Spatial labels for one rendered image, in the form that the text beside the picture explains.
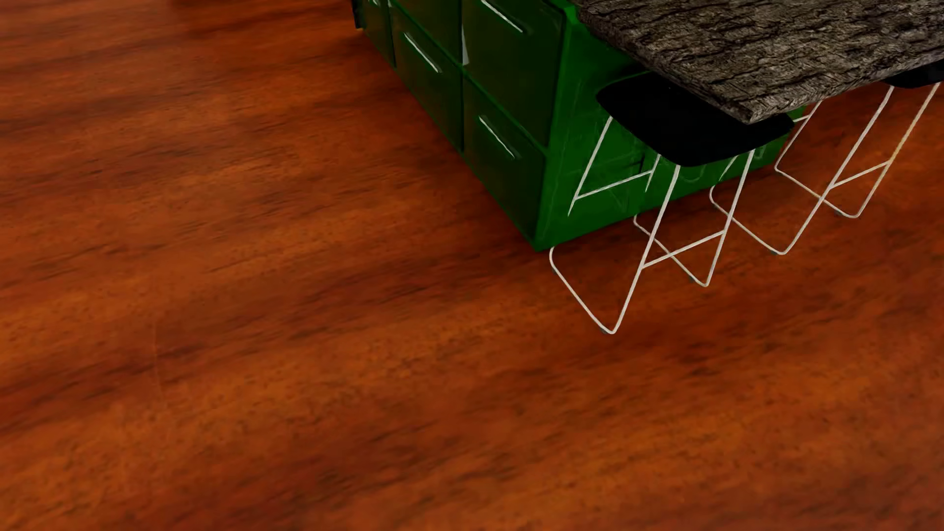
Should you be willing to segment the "green kitchen island cabinet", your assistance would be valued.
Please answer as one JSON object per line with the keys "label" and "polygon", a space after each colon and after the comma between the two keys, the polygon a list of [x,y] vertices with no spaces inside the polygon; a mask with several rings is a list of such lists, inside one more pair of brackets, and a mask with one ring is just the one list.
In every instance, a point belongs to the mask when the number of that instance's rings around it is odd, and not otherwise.
{"label": "green kitchen island cabinet", "polygon": [[349,0],[362,30],[538,251],[660,208],[675,165],[599,90],[648,69],[569,0]]}

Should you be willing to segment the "grey stone island countertop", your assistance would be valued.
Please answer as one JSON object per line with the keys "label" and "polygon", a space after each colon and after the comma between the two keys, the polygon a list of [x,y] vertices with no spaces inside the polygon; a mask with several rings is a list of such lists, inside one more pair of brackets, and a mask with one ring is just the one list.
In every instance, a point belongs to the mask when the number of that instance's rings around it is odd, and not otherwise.
{"label": "grey stone island countertop", "polygon": [[944,59],[944,0],[571,0],[590,32],[746,124]]}

